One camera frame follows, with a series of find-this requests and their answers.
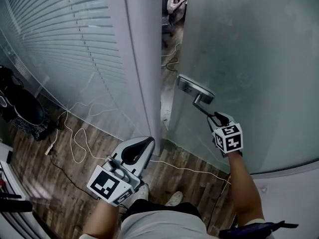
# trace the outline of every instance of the white wall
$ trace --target white wall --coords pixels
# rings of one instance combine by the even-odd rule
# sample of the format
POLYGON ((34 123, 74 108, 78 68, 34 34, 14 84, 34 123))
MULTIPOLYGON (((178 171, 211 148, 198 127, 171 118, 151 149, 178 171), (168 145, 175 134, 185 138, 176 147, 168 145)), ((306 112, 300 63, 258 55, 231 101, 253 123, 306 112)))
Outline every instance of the white wall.
POLYGON ((0 215, 0 238, 23 239, 23 237, 0 215))
POLYGON ((279 229, 276 239, 319 238, 319 169, 295 175, 254 180, 262 199, 266 221, 299 224, 279 229))

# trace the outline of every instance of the black cable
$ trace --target black cable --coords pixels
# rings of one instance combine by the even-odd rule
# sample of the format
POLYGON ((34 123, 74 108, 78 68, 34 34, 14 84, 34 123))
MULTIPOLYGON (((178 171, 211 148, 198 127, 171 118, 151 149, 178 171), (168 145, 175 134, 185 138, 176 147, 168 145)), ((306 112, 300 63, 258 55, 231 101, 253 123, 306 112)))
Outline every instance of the black cable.
POLYGON ((176 69, 172 69, 172 68, 169 68, 169 67, 168 67, 168 66, 170 65, 170 63, 176 63, 176 62, 178 62, 178 58, 173 57, 172 59, 170 59, 170 60, 165 64, 166 69, 168 69, 168 70, 171 71, 171 72, 177 72, 176 69))
POLYGON ((125 208, 126 210, 128 210, 129 208, 127 208, 125 205, 120 204, 119 207, 125 208))
POLYGON ((55 167, 59 168, 59 169, 64 173, 65 177, 68 178, 69 181, 73 184, 74 187, 76 187, 77 189, 79 189, 79 190, 81 190, 82 192, 84 192, 85 194, 87 194, 90 198, 93 198, 94 200, 97 200, 95 197, 91 196, 91 195, 90 195, 89 193, 87 193, 85 190, 80 189, 78 186, 76 186, 75 183, 74 183, 74 182, 69 178, 69 176, 64 172, 64 170, 63 170, 61 167, 59 167, 59 166, 57 166, 56 164, 53 163, 52 158, 51 158, 51 152, 52 152, 52 149, 49 151, 49 154, 48 154, 48 155, 49 155, 49 157, 50 157, 50 161, 51 161, 52 165, 54 165, 55 167))
POLYGON ((210 131, 211 131, 212 133, 214 133, 214 129, 211 127, 208 118, 210 118, 210 117, 207 116, 207 122, 208 122, 209 129, 210 129, 210 131))
POLYGON ((212 219, 212 217, 213 217, 213 213, 214 213, 214 211, 215 211, 215 208, 216 208, 216 206, 217 206, 218 200, 220 199, 222 193, 224 192, 224 189, 225 189, 226 186, 227 186, 227 181, 228 181, 229 176, 230 176, 230 174, 228 174, 228 175, 226 176, 226 178, 225 178, 225 180, 224 180, 224 183, 223 183, 223 186, 221 187, 220 194, 219 194, 219 196, 218 196, 218 198, 217 198, 217 200, 216 200, 216 203, 215 203, 215 205, 214 205, 214 208, 213 208, 213 210, 212 210, 212 212, 211 212, 211 215, 210 215, 210 218, 209 218, 209 222, 208 222, 208 225, 207 225, 207 227, 206 227, 206 231, 208 231, 208 228, 209 228, 211 219, 212 219))
POLYGON ((66 116, 66 113, 60 115, 59 119, 56 122, 56 128, 58 130, 62 130, 63 129, 63 123, 62 123, 62 118, 64 118, 66 116))
POLYGON ((125 207, 124 206, 124 208, 126 208, 126 211, 125 212, 123 212, 123 213, 119 213, 119 214, 121 214, 121 216, 120 216, 120 218, 119 218, 119 220, 118 220, 118 225, 119 225, 119 228, 120 228, 120 230, 121 230, 121 228, 122 228, 122 226, 121 226, 121 220, 122 220, 122 217, 123 217, 123 215, 128 211, 128 208, 127 207, 125 207))

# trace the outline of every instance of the white shoe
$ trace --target white shoe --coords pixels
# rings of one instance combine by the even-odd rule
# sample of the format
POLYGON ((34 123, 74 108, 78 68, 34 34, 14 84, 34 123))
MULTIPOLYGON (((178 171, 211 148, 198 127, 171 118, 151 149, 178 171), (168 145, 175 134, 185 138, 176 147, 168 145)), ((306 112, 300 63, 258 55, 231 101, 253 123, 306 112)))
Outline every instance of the white shoe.
POLYGON ((135 200, 137 199, 144 199, 144 200, 149 200, 149 187, 147 184, 144 184, 142 187, 140 187, 140 189, 138 190, 138 192, 136 192, 136 196, 135 196, 135 200))
POLYGON ((166 203, 165 206, 176 206, 181 203, 181 199, 183 198, 183 193, 180 191, 175 192, 166 203))

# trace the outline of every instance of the wooden floor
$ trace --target wooden floor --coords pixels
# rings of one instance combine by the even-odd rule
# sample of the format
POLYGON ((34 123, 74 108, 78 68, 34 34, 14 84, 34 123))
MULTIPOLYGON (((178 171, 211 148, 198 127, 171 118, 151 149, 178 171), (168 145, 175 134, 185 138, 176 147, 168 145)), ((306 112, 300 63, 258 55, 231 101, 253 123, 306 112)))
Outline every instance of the wooden floor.
MULTIPOLYGON (((53 118, 57 118, 62 112, 61 108, 47 99, 43 99, 42 104, 51 111, 53 118)), ((110 155, 120 142, 74 116, 69 117, 67 125, 74 131, 80 127, 86 128, 89 146, 93 154, 98 157, 110 155)), ((10 128, 10 135, 14 142, 11 165, 31 196, 35 212, 60 238, 79 238, 83 225, 97 201, 75 188, 66 176, 51 164, 49 157, 44 155, 49 147, 48 139, 37 142, 14 127, 10 128)), ((83 163, 76 164, 70 150, 70 136, 71 133, 66 128, 59 131, 51 158, 56 165, 64 169, 79 188, 86 190, 86 184, 93 170, 97 164, 102 165, 103 160, 94 159, 88 154, 83 163)), ((51 142, 54 138, 55 133, 50 137, 51 142)), ((85 146, 82 133, 77 140, 85 146)), ((75 159, 79 161, 84 151, 74 142, 72 146, 75 159)), ((153 159, 160 159, 178 167, 210 171, 219 177, 226 177, 224 172, 166 140, 163 140, 160 157, 154 156, 153 159)), ((150 162, 143 176, 144 181, 150 186, 150 201, 165 204, 175 191, 180 190, 184 194, 183 202, 191 202, 197 206, 203 221, 208 223, 221 191, 222 181, 216 180, 209 174, 177 170, 154 162, 150 162)), ((234 218, 228 189, 228 187, 225 189, 214 212, 209 228, 211 235, 215 235, 219 229, 229 227, 234 218)))

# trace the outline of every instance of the glass wall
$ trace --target glass wall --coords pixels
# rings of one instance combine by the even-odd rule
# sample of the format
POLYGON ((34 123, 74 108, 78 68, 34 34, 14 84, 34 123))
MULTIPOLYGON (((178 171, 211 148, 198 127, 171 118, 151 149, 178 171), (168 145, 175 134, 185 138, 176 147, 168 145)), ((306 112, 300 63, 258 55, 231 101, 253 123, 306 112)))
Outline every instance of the glass wall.
POLYGON ((145 134, 108 0, 0 0, 0 18, 2 48, 61 106, 122 140, 145 134))
MULTIPOLYGON (((319 0, 188 0, 179 73, 241 124, 251 172, 319 159, 319 0)), ((228 171, 194 98, 175 89, 169 139, 228 171)))

